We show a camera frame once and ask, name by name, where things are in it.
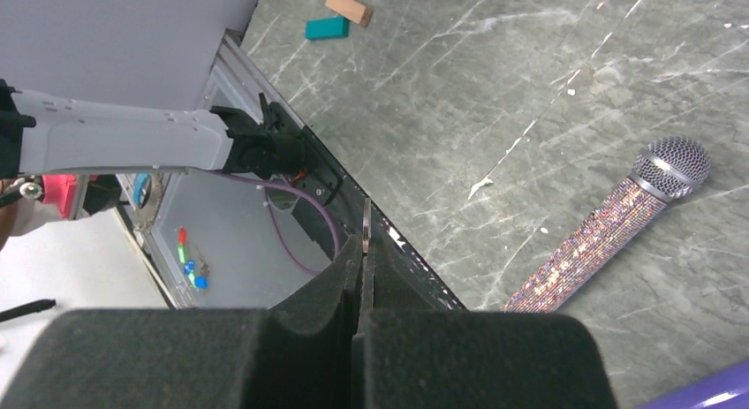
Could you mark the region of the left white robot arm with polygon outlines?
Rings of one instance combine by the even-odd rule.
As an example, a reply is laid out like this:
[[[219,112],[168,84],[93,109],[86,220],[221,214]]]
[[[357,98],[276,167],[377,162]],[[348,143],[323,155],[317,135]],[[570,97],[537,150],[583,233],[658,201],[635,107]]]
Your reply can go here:
[[[245,111],[74,101],[1,83],[1,177],[183,168],[268,179],[306,164],[293,132]]]

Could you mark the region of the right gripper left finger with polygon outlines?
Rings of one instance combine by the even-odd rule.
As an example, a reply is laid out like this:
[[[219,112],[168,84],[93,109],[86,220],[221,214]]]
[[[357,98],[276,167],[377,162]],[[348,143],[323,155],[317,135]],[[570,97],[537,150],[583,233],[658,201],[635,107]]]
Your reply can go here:
[[[4,408],[346,408],[362,240],[270,309],[83,309],[60,315]]]

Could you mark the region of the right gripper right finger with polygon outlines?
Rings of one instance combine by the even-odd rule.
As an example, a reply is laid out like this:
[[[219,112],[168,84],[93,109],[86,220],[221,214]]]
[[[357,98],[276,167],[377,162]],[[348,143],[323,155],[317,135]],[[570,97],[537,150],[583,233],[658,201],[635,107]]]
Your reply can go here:
[[[579,320],[382,308],[379,250],[361,250],[354,408],[614,408],[599,347]]]

